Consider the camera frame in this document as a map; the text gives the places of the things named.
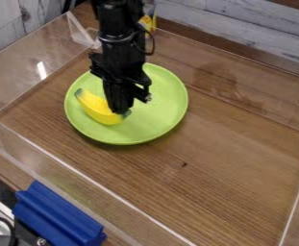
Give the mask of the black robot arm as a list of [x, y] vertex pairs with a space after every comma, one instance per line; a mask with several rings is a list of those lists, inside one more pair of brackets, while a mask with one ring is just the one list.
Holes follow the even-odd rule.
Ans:
[[109, 107], [125, 114], [134, 100], [150, 100], [152, 79], [145, 71], [148, 56], [146, 36], [150, 31], [141, 24], [145, 16], [144, 0], [90, 0], [100, 21], [98, 39], [102, 52], [92, 52], [90, 71], [104, 80]]

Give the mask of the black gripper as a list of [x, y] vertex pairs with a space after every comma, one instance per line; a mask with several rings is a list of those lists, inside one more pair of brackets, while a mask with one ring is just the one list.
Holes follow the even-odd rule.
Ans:
[[133, 108], [136, 100], [148, 103], [152, 98], [152, 79], [145, 71], [145, 63], [153, 52], [148, 51], [145, 35], [128, 37], [101, 35], [100, 41], [102, 52], [93, 52], [89, 55], [90, 71], [104, 80], [112, 111], [126, 113]]

